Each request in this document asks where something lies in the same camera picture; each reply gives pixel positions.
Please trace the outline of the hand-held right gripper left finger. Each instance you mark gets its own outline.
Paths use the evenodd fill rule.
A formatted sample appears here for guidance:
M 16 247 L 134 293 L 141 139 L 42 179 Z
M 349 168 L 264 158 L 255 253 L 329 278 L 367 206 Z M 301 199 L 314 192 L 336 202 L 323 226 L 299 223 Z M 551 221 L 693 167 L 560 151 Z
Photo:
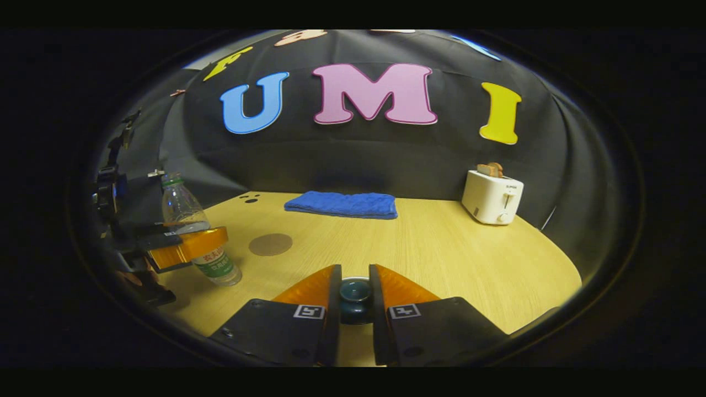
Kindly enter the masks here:
M 341 286 L 342 266 L 325 267 L 273 299 L 249 300 L 210 340 L 272 366 L 333 366 Z

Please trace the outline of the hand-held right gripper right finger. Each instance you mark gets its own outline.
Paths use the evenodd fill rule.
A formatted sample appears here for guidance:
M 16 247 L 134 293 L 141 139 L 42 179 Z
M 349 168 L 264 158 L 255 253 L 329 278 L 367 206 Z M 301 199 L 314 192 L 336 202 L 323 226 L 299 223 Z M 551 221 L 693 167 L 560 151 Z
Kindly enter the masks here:
M 376 364 L 450 367 L 484 361 L 509 337 L 462 297 L 441 298 L 411 279 L 369 266 Z

